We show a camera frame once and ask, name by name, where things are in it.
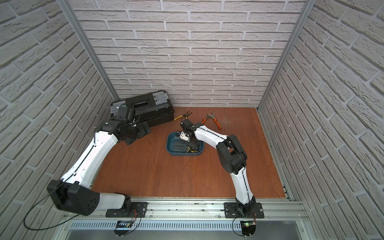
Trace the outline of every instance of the wooden tabletop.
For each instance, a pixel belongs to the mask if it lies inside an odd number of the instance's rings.
[[[246,154],[247,176],[256,198],[284,198],[255,108],[175,107],[175,117],[188,110],[193,123],[213,112],[205,125],[221,134],[238,137]],[[166,151],[167,136],[181,131],[180,120],[151,127],[151,133],[126,146],[120,142],[108,153],[93,191],[119,192],[135,197],[235,197],[231,176],[220,164],[215,148],[204,145],[200,156],[176,157]]]

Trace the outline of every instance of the white robot arm segment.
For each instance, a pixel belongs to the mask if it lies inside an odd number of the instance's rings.
[[[231,173],[231,178],[236,190],[236,199],[244,205],[249,203],[253,193],[249,188],[246,167],[241,168],[238,174]]]
[[[117,142],[118,139],[113,134],[104,131],[95,133],[94,138],[83,154],[62,178],[68,179],[67,183],[78,181],[80,186],[90,188],[105,156]]]
[[[227,135],[222,135],[210,130],[205,125],[200,126],[195,130],[195,136],[198,140],[208,143],[214,148],[216,148],[219,142],[224,141],[228,137]]]

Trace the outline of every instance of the brick wall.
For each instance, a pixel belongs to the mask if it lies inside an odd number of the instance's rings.
[[[318,239],[384,237],[383,7],[318,0],[260,111]]]
[[[304,1],[72,0],[120,98],[255,107]]]
[[[0,239],[50,239],[22,220],[90,142],[111,96],[55,1],[0,4]],[[57,224],[51,199],[27,218]]]

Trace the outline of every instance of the metal rod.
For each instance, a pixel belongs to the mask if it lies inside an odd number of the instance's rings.
[[[271,91],[271,88],[272,88],[273,84],[275,83],[279,72],[281,71],[281,69],[283,69],[283,65],[284,65],[285,61],[287,60],[289,53],[291,52],[293,46],[295,45],[295,43],[299,37],[299,34],[300,34],[301,30],[303,29],[305,22],[307,21],[307,18],[309,16],[309,14],[311,13],[313,6],[316,3],[316,1],[317,0],[307,0],[305,2],[304,6],[303,6],[303,10],[301,11],[301,13],[299,15],[299,18],[295,24],[295,27],[292,31],[292,34],[291,34],[290,38],[288,39],[287,44],[285,45],[285,48],[283,50],[283,54],[280,56],[279,62],[277,63],[277,66],[276,66],[275,70],[273,71],[271,80],[269,81],[269,83],[266,87],[266,90],[264,91],[264,94],[262,96],[262,99],[260,100],[259,106],[257,107],[257,111],[259,111],[262,108],[264,102],[266,101],[266,98],[268,97],[268,94]]]
[[[74,10],[72,9],[68,0],[57,0],[57,2],[59,3],[61,9],[63,10],[63,13],[67,17],[69,23],[72,25],[73,31],[77,34],[81,44],[83,45],[85,51],[89,55],[89,58],[94,64],[96,70],[99,72],[101,79],[103,80],[108,91],[112,95],[112,98],[115,101],[120,100],[116,90],[113,88],[113,85],[111,84],[111,81],[109,80],[109,77],[105,69],[103,68],[103,65],[101,64],[96,52],[94,51],[91,42],[89,41],[87,35],[85,34],[85,31],[83,30],[81,23],[76,17],[76,14],[74,13]]]

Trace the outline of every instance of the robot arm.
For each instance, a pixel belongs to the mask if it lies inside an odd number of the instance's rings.
[[[120,107],[114,118],[100,124],[91,143],[61,180],[51,180],[47,190],[57,209],[85,216],[106,209],[130,213],[132,205],[128,195],[98,193],[89,188],[105,156],[117,142],[130,145],[151,132],[148,125],[138,123],[140,117],[135,120],[134,115],[133,109]],[[196,148],[201,140],[217,149],[221,165],[231,174],[236,189],[237,212],[247,216],[255,197],[247,179],[247,155],[237,137],[219,134],[200,123],[192,124],[189,119],[182,121],[181,127],[180,138],[187,141],[188,146]]]
[[[201,123],[192,124],[189,119],[181,122],[183,132],[180,139],[187,141],[187,145],[196,148],[199,141],[211,145],[217,150],[222,167],[231,174],[236,190],[237,212],[247,216],[256,203],[249,188],[246,160],[247,155],[235,135],[219,134]]]
[[[95,210],[122,209],[130,211],[130,198],[124,194],[98,193],[90,190],[101,163],[112,147],[120,141],[127,145],[151,131],[146,122],[135,119],[135,111],[120,107],[118,113],[96,129],[94,138],[83,154],[61,180],[51,180],[47,186],[53,203],[59,210],[88,216]]]

